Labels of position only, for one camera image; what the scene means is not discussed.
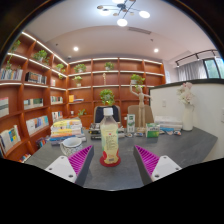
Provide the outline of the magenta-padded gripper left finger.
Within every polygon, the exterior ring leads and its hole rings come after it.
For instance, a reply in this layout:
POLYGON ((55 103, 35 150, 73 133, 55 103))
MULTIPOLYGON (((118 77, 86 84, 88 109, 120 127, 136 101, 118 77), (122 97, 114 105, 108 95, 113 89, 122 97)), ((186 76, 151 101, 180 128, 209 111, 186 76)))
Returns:
POLYGON ((59 156, 46 168, 46 171, 83 186, 93 155, 94 146, 90 145, 70 156, 59 156))

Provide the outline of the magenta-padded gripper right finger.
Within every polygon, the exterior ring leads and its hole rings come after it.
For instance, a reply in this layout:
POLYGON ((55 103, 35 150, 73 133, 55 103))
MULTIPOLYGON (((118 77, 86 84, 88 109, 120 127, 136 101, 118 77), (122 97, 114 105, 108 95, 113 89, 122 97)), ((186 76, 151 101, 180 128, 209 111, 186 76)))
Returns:
POLYGON ((159 157, 138 145, 134 146, 133 155, 144 185, 181 170, 181 167, 167 155, 159 157))

